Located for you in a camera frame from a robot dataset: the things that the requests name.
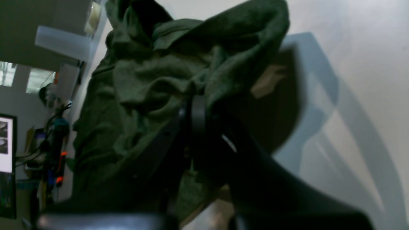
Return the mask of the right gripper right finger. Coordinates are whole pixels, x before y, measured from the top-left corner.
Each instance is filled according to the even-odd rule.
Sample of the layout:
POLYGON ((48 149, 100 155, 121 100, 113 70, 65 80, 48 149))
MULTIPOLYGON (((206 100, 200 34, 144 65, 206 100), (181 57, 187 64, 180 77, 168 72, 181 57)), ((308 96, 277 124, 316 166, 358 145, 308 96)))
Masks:
POLYGON ((221 106, 209 115, 210 179, 227 184, 230 230, 371 230, 368 217, 302 182, 273 160, 221 106))

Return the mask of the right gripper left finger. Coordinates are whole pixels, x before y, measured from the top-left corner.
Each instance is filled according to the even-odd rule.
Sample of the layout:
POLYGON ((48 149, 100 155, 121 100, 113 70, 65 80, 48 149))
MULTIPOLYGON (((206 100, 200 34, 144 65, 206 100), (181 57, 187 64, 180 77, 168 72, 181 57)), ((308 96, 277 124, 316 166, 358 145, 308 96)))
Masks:
POLYGON ((206 131, 204 96, 182 103, 136 160, 114 176, 42 213, 42 224, 177 224, 175 202, 190 160, 185 149, 206 131))

